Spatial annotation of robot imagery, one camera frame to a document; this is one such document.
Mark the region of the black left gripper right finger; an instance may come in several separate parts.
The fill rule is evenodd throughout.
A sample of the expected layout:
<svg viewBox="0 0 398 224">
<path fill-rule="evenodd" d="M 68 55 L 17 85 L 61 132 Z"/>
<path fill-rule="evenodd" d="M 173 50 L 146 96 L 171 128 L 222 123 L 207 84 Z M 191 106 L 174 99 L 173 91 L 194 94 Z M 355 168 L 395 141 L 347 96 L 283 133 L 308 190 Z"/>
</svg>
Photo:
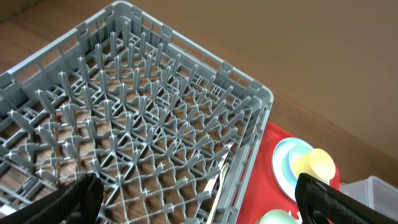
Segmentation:
<svg viewBox="0 0 398 224">
<path fill-rule="evenodd" d="M 315 177 L 301 173 L 295 199 L 303 224 L 395 224 Z"/>
</svg>

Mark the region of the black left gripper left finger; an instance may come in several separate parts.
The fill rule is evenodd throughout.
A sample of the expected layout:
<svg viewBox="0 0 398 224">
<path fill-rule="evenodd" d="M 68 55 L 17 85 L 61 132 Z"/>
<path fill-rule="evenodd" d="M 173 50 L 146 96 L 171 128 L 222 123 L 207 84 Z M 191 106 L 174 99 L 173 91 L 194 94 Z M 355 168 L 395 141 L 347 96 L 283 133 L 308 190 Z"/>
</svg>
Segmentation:
<svg viewBox="0 0 398 224">
<path fill-rule="evenodd" d="M 4 217 L 1 223 L 94 224 L 104 199 L 104 185 L 96 174 L 74 182 Z"/>
</svg>

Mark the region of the mint green bowl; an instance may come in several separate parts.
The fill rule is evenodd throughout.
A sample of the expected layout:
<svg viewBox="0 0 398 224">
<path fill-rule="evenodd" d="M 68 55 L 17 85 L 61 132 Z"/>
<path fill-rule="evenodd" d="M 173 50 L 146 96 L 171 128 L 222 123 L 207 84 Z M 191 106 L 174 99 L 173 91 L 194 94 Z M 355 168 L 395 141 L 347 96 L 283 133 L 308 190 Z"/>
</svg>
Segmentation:
<svg viewBox="0 0 398 224">
<path fill-rule="evenodd" d="M 267 212 L 255 224 L 297 224 L 297 221 L 291 213 L 275 209 Z"/>
</svg>

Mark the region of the white plastic spoon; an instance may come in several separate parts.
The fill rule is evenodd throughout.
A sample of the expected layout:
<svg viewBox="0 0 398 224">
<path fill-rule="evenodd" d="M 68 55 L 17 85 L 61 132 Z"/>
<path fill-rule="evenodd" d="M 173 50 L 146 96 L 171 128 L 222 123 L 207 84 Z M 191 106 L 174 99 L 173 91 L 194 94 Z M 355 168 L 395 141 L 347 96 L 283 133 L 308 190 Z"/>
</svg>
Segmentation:
<svg viewBox="0 0 398 224">
<path fill-rule="evenodd" d="M 223 185 L 224 185 L 224 180 L 225 180 L 225 176 L 226 176 L 226 173 L 227 173 L 228 169 L 229 169 L 229 163 L 227 162 L 226 164 L 223 165 L 223 167 L 221 169 L 221 172 L 220 172 L 220 175 L 218 177 L 219 188 L 218 188 L 215 200 L 213 202 L 211 211 L 209 213 L 208 219 L 206 221 L 206 224 L 212 224 L 213 223 L 214 215 L 216 213 L 216 208 L 217 208 L 218 202 L 219 202 L 220 197 L 221 197 L 221 193 L 222 193 L 222 189 L 223 189 Z"/>
</svg>

